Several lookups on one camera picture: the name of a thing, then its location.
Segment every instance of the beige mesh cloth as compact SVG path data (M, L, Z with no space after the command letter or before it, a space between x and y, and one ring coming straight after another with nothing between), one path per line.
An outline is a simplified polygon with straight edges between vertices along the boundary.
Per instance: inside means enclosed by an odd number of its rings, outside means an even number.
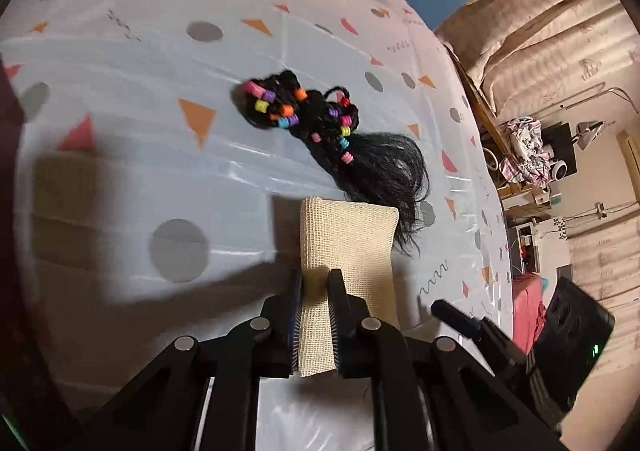
M347 292L362 297L372 316L398 326L390 256L397 223L396 208L317 196L302 202L304 298L298 351L302 377L335 368L326 299L329 269L342 269Z

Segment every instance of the beige curtain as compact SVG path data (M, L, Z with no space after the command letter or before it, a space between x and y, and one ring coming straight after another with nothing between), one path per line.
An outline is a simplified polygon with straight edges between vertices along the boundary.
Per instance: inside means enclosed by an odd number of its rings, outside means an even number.
M615 317L593 374L640 362L640 216L569 239L574 283Z
M532 114L640 59L618 0L470 0L436 31L500 120Z

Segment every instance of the silver screw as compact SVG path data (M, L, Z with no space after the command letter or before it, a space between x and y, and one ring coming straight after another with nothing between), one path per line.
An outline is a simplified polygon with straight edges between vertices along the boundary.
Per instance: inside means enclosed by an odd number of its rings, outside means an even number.
M443 352L452 352L456 349L456 342L450 337L441 337L436 341L436 346Z
M191 350L193 348L194 343L195 341L193 340L193 337L182 336L175 339L174 346L176 350L185 352L187 350Z
M266 330L270 326L270 322L266 317L254 317L249 325L254 330Z
M360 324L365 330L378 330L382 326L380 320L375 317L365 317Z

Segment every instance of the purple bead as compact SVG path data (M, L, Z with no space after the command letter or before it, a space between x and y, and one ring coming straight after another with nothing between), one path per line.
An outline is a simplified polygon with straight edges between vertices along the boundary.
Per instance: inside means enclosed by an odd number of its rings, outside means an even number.
M276 92L273 90L265 90L262 94L262 100L266 100L269 104L273 104L273 101L276 100Z

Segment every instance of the hair piece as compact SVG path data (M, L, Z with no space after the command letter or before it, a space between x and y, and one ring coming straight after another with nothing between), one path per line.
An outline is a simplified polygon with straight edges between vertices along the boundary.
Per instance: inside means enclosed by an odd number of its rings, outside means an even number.
M349 199L399 211L395 242L406 251L419 225L418 203L429 191L420 148L406 135L355 133L358 108L346 88L303 90L290 70L244 84L246 117L256 127L289 129ZM335 94L336 102L328 101Z

